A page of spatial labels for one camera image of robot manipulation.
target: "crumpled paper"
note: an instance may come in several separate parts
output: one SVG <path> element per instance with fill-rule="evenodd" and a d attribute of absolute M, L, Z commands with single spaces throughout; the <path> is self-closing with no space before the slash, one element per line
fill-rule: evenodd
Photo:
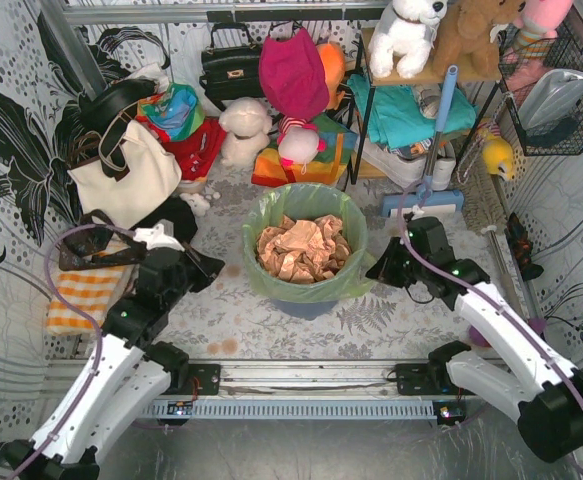
<path fill-rule="evenodd" d="M 262 268 L 285 282 L 311 284 L 333 278 L 351 255 L 334 215 L 294 222 L 284 216 L 280 227 L 267 227 L 257 240 Z"/>

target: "black wire basket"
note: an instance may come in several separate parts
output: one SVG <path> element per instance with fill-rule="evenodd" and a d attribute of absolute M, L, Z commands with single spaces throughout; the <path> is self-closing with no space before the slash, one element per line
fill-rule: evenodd
<path fill-rule="evenodd" d="M 509 28 L 500 58 L 500 83 L 503 92 L 510 91 L 513 99 L 507 102 L 522 150 L 526 156 L 580 155 L 583 153 L 583 95 L 576 105 L 555 120 L 525 130 L 520 122 L 518 108 L 527 98 L 535 82 L 524 85 L 517 82 L 515 90 L 513 75 L 522 67 L 542 64 L 547 68 L 568 68 L 583 72 L 583 48 L 577 37 L 565 24 L 558 28 L 558 37 L 540 40 L 523 48 L 513 50 L 514 38 L 518 30 Z"/>

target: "green trash bag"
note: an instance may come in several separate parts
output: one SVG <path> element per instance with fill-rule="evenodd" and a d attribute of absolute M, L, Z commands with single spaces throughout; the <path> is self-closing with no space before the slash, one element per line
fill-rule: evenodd
<path fill-rule="evenodd" d="M 342 234 L 352 254 L 335 277 L 311 285 L 296 285 L 272 277 L 260 266 L 256 239 L 266 227 L 280 226 L 283 214 L 293 220 L 315 220 L 329 214 L 342 219 Z M 351 197 L 335 188 L 318 183 L 294 183 L 270 190 L 247 215 L 242 225 L 242 240 L 251 287 L 269 298 L 294 303 L 332 302 L 362 296 L 373 285 L 364 277 L 374 263 L 366 252 L 366 219 Z"/>

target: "white bag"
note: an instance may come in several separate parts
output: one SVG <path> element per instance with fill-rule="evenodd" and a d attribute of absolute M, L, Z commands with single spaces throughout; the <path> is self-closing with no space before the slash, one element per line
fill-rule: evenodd
<path fill-rule="evenodd" d="M 69 175 L 78 186 L 84 213 L 99 209 L 114 225 L 131 228 L 173 193 L 182 172 L 173 154 L 135 120 L 129 122 L 120 149 L 128 171 L 117 179 L 104 174 L 100 158 L 78 164 Z"/>

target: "white teddy bear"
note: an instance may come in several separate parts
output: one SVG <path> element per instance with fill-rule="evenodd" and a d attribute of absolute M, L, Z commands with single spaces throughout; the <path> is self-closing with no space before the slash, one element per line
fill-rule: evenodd
<path fill-rule="evenodd" d="M 228 132 L 220 152 L 222 165 L 252 167 L 256 156 L 269 144 L 273 121 L 258 100 L 240 98 L 220 114 L 220 126 Z"/>
<path fill-rule="evenodd" d="M 402 58 L 396 70 L 412 78 L 427 63 L 447 0 L 392 0 L 382 12 L 369 44 L 369 68 L 375 78 L 391 75 L 393 54 Z"/>

